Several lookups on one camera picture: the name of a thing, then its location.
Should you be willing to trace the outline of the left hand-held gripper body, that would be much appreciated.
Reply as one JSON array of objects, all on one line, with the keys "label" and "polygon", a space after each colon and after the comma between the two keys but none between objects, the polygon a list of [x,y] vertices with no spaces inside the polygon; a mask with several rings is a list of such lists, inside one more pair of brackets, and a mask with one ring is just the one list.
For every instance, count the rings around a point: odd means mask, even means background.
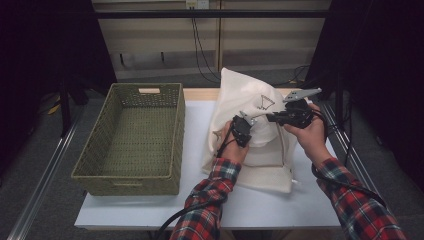
[{"label": "left hand-held gripper body", "polygon": [[251,128],[257,123],[257,120],[248,116],[243,111],[232,119],[231,131],[241,148],[245,148],[251,139]]}]

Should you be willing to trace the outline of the black horizontal bar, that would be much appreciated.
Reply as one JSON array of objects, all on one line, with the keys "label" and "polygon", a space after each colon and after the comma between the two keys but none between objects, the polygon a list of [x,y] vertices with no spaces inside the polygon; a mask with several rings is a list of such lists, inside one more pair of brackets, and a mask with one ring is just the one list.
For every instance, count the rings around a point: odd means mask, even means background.
[{"label": "black horizontal bar", "polygon": [[144,18],[326,18],[328,10],[146,10],[146,11],[98,11],[98,19]]}]

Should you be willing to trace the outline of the person's left hand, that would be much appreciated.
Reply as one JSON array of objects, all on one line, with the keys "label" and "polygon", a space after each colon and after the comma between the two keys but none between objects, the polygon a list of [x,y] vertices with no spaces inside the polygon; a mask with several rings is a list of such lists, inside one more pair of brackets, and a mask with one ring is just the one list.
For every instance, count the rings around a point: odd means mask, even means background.
[{"label": "person's left hand", "polygon": [[249,146],[241,148],[234,139],[234,136],[230,131],[230,127],[231,122],[228,121],[221,129],[221,140],[219,141],[219,148],[224,145],[224,149],[222,150],[220,156],[222,158],[242,164],[249,151]]}]

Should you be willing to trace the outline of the black metal stand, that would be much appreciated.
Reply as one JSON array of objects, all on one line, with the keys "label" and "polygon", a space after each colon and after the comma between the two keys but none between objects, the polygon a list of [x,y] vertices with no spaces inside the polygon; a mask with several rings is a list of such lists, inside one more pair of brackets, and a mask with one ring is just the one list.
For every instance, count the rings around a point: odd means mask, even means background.
[{"label": "black metal stand", "polygon": [[335,90],[335,118],[338,129],[343,129],[343,80],[340,72],[337,73]]},{"label": "black metal stand", "polygon": [[60,81],[60,106],[62,114],[62,133],[61,136],[64,137],[71,127],[71,113],[69,106],[69,94],[67,88],[67,80],[63,77]]}]

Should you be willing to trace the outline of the white garment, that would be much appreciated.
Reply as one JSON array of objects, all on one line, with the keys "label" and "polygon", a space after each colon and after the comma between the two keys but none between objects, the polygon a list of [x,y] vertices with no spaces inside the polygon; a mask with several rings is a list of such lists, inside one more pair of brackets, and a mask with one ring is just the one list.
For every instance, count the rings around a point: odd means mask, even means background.
[{"label": "white garment", "polygon": [[252,139],[244,162],[250,167],[276,167],[283,165],[284,141],[277,125],[265,116],[251,129]]}]

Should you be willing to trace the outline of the person's right hand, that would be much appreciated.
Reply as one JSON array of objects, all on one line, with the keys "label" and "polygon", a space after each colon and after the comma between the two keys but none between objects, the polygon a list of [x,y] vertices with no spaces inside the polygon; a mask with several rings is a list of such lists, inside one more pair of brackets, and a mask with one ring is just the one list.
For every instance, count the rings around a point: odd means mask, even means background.
[{"label": "person's right hand", "polygon": [[311,123],[305,128],[285,124],[284,129],[297,138],[306,156],[316,168],[320,168],[326,160],[332,157],[326,147],[324,123],[318,116],[314,116]]}]

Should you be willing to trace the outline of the green woven basket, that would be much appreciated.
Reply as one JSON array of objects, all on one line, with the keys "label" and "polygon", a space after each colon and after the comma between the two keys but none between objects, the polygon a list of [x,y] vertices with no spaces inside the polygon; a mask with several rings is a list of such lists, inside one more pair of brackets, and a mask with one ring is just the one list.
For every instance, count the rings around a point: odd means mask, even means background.
[{"label": "green woven basket", "polygon": [[114,83],[71,177],[94,196],[176,195],[184,127],[180,83]]}]

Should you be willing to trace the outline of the white wall outlet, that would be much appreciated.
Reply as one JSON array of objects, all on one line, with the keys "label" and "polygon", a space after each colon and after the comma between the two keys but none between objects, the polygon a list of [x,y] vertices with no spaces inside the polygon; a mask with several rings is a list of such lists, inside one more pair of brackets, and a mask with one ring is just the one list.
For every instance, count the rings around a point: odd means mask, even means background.
[{"label": "white wall outlet", "polygon": [[209,0],[185,0],[187,9],[207,10],[210,7]]}]

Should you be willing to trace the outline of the metal floor rail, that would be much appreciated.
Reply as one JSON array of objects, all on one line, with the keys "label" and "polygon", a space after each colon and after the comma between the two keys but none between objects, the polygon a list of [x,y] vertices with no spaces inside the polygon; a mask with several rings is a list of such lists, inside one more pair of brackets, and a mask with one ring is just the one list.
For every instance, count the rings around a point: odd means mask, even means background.
[{"label": "metal floor rail", "polygon": [[337,112],[329,103],[322,103],[321,112],[326,118],[327,136],[339,152],[338,159],[348,170],[352,170],[352,174],[362,183],[362,190],[374,196],[375,201],[390,212],[353,146],[351,109],[341,109]]},{"label": "metal floor rail", "polygon": [[76,110],[75,116],[71,118],[70,127],[63,136],[60,137],[58,144],[49,159],[49,162],[41,176],[38,184],[33,191],[30,199],[21,211],[14,227],[12,228],[7,240],[25,240],[28,232],[34,222],[35,217],[43,203],[45,195],[51,185],[52,179],[59,168],[62,159],[73,140],[76,128],[80,122],[85,109]]}]

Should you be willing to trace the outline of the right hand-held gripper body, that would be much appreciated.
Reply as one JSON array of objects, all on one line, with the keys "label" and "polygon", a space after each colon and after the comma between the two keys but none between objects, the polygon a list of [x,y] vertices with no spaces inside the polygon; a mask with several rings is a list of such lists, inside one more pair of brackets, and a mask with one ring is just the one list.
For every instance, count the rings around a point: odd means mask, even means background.
[{"label": "right hand-held gripper body", "polygon": [[283,100],[285,109],[278,113],[279,125],[289,124],[301,129],[306,128],[313,118],[313,110],[306,98],[321,91],[321,88],[291,91]]}]

